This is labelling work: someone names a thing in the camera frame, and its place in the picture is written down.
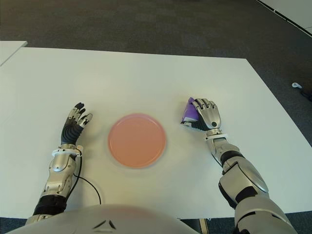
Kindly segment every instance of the purple object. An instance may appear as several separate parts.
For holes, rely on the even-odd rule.
[[[187,101],[182,122],[195,122],[199,120],[197,110],[192,104],[193,101],[194,99],[192,97]]]

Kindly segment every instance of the black cable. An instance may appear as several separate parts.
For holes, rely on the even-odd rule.
[[[82,157],[80,157],[80,165],[79,165],[79,172],[78,172],[77,179],[76,179],[76,181],[75,181],[75,183],[74,183],[74,185],[73,185],[72,189],[69,191],[69,194],[67,195],[66,200],[68,200],[68,198],[69,198],[70,194],[72,194],[72,192],[73,192],[74,188],[75,188],[75,187],[76,187],[76,185],[77,185],[77,182],[78,182],[78,180],[79,180],[79,178],[80,178],[81,168],[82,168]]]
[[[101,202],[101,196],[99,195],[98,190],[96,189],[96,187],[95,187],[90,181],[88,181],[87,179],[85,179],[85,178],[83,178],[83,177],[81,177],[81,176],[79,176],[79,178],[80,178],[80,179],[83,179],[83,180],[86,181],[86,182],[88,182],[88,183],[94,188],[94,190],[96,191],[97,196],[98,196],[99,204],[102,204],[102,202]]]
[[[211,153],[211,155],[213,156],[213,158],[215,159],[215,161],[222,167],[221,163],[219,163],[219,161],[215,158],[215,156]]]
[[[88,182],[88,183],[95,189],[95,191],[96,191],[96,193],[97,193],[97,196],[98,196],[98,199],[99,199],[99,204],[101,205],[101,204],[102,204],[102,202],[101,202],[101,196],[99,195],[98,190],[96,189],[96,187],[95,187],[90,181],[88,181],[87,179],[85,179],[85,178],[83,178],[83,177],[80,176],[81,168],[82,168],[82,157],[80,157],[80,165],[79,165],[78,175],[75,175],[75,173],[74,173],[74,176],[75,176],[77,179],[76,179],[76,181],[75,181],[75,183],[74,183],[72,189],[70,190],[70,192],[69,192],[69,194],[68,194],[68,196],[67,196],[67,200],[68,200],[70,194],[72,193],[72,191],[74,190],[74,188],[76,187],[78,180],[79,180],[79,179],[83,179],[84,181]]]

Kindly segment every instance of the robotic arm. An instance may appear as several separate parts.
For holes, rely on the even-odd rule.
[[[57,215],[66,208],[67,199],[72,192],[72,177],[76,168],[75,159],[81,157],[83,151],[82,146],[76,146],[76,141],[86,124],[92,119],[92,114],[80,118],[85,112],[83,106],[83,103],[78,103],[66,119],[61,134],[61,146],[52,152],[54,159],[49,165],[49,178],[33,216],[27,219],[26,224]]]
[[[269,189],[256,168],[228,143],[220,130],[217,105],[207,99],[192,102],[199,114],[196,122],[181,124],[206,132],[205,141],[223,168],[219,189],[235,209],[234,234],[295,234],[283,211],[270,199]]]

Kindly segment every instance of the round plate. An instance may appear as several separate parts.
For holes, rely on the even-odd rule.
[[[166,135],[160,123],[145,114],[123,117],[108,135],[113,157],[121,164],[142,168],[151,165],[163,153]]]

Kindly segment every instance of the white panel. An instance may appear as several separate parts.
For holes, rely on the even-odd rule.
[[[26,44],[26,41],[0,41],[0,66]]]
[[[261,0],[303,28],[312,25],[312,0]]]
[[[222,169],[203,133],[180,126],[190,96],[219,107],[222,129],[262,174],[285,211],[312,210],[312,148],[245,59],[21,48],[0,68],[0,216],[27,218],[48,177],[65,118],[83,101],[94,118],[79,139],[82,176],[106,204],[129,204],[179,218],[230,217],[218,189]],[[157,119],[167,135],[152,166],[129,169],[110,155],[112,125],[130,113]],[[80,181],[68,210],[97,204]]]

